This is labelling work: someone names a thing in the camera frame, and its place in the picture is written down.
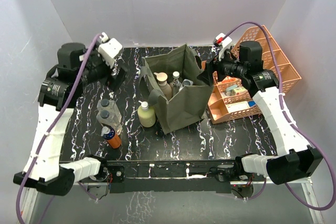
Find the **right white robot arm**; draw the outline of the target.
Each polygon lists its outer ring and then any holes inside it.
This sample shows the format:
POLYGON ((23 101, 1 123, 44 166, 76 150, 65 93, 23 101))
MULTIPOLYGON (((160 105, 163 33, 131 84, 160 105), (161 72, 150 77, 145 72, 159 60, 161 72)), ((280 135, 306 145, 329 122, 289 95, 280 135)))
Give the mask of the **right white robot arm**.
POLYGON ((322 155, 293 129, 279 104, 279 80, 273 71, 264 69, 262 46, 256 41, 239 45, 239 57, 213 58, 197 78, 213 85, 213 73, 219 78, 241 80, 250 97, 260 108, 274 138, 277 156, 246 154, 235 159, 234 174, 247 180, 253 173, 269 177, 276 185, 310 177, 322 161, 322 155))

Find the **beige pump lotion bottle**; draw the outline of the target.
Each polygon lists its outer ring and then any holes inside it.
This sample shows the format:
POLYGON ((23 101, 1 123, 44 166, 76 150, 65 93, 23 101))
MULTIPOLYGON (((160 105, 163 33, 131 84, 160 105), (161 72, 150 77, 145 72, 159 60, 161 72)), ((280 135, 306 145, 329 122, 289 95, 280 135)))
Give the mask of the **beige pump lotion bottle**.
POLYGON ((157 83, 161 91, 169 101, 172 98, 172 88, 167 82, 168 79, 167 74, 165 72, 155 72, 154 75, 156 76, 157 83))

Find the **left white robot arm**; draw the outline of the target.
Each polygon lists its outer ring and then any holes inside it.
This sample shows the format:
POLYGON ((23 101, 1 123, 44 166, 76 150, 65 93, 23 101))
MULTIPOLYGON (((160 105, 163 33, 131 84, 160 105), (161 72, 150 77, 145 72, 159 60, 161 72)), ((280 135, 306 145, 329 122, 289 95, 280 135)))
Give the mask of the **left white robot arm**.
POLYGON ((101 182, 108 177, 103 158, 90 155, 67 164, 60 164, 59 159, 68 122, 85 87, 99 81, 115 91, 124 81, 126 67, 121 66, 116 76, 112 74, 122 49, 115 38, 97 42, 84 68, 81 64, 88 50, 84 44, 70 42, 58 49, 58 63, 47 72, 40 87, 33 147, 23 171, 14 175, 14 184, 46 195, 64 196, 82 179, 91 176, 101 182))

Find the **white rectangular bottle black cap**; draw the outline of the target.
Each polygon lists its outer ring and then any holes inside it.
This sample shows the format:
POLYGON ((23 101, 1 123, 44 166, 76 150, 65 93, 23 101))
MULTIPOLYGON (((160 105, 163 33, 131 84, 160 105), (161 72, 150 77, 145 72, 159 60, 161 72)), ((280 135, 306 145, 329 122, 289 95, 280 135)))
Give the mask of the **white rectangular bottle black cap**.
POLYGON ((184 87, 188 87, 188 86, 192 86, 193 85, 193 81, 189 80, 189 79, 184 79, 181 83, 181 86, 179 88, 179 91, 181 91, 184 87))

